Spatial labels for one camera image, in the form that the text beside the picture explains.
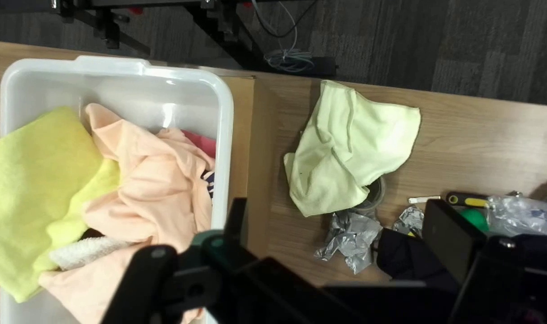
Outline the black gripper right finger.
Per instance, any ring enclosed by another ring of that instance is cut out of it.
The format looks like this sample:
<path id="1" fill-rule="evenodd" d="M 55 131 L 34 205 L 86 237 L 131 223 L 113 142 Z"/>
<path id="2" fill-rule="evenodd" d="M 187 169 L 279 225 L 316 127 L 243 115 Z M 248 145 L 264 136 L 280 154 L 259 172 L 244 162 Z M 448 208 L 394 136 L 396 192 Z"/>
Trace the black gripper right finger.
<path id="1" fill-rule="evenodd" d="M 547 324 L 547 235 L 489 235 L 428 199 L 423 241 L 459 284 L 450 324 Z"/>

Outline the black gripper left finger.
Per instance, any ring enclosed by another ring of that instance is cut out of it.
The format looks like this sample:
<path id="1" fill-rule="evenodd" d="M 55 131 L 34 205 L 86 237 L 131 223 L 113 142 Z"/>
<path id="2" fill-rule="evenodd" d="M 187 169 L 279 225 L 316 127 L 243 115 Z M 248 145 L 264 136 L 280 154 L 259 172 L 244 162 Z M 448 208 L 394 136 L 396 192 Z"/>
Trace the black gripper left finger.
<path id="1" fill-rule="evenodd" d="M 100 318 L 100 324 L 180 324 L 183 313 L 162 298 L 176 250 L 151 244 L 136 250 Z"/>

